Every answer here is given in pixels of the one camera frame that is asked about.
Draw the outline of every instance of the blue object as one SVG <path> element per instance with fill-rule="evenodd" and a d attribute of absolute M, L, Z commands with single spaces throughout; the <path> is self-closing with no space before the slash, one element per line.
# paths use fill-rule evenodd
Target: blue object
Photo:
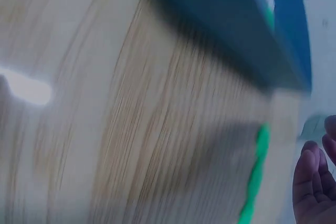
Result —
<path fill-rule="evenodd" d="M 303 0 L 169 0 L 262 85 L 311 91 Z"/>

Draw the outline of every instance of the wooden board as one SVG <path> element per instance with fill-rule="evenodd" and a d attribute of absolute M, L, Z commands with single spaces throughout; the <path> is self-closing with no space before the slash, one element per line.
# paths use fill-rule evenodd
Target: wooden board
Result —
<path fill-rule="evenodd" d="M 0 63 L 54 94 L 32 106 L 2 82 L 0 222 L 235 223 L 269 121 L 255 219 L 273 223 L 298 99 L 262 94 L 157 2 L 0 0 Z"/>

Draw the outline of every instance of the green tape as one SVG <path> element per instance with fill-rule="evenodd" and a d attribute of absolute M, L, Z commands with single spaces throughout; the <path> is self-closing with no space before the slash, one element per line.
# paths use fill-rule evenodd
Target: green tape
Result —
<path fill-rule="evenodd" d="M 266 21 L 268 23 L 268 25 L 270 26 L 270 28 L 272 30 L 274 30 L 274 10 L 273 8 L 269 5 L 265 11 L 265 16 L 266 16 Z"/>
<path fill-rule="evenodd" d="M 257 136 L 256 162 L 252 169 L 247 185 L 247 197 L 242 211 L 240 212 L 238 224 L 249 224 L 254 213 L 256 197 L 262 182 L 264 162 L 267 156 L 270 141 L 269 127 L 267 124 L 261 126 Z"/>

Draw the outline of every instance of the hand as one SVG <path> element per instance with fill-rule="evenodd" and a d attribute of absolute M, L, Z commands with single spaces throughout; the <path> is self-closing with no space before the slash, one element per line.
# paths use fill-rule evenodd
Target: hand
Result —
<path fill-rule="evenodd" d="M 336 165 L 336 115 L 325 121 L 324 150 Z M 293 208 L 298 224 L 336 223 L 336 182 L 323 150 L 308 141 L 302 148 L 293 178 Z"/>

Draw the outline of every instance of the wooden surface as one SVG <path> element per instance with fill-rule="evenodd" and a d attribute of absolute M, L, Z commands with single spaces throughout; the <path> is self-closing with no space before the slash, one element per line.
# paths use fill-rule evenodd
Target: wooden surface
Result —
<path fill-rule="evenodd" d="M 254 221 L 275 222 L 298 98 L 262 94 L 157 2 L 0 0 L 0 64 L 54 94 L 1 83 L 1 223 L 235 223 L 264 122 Z"/>

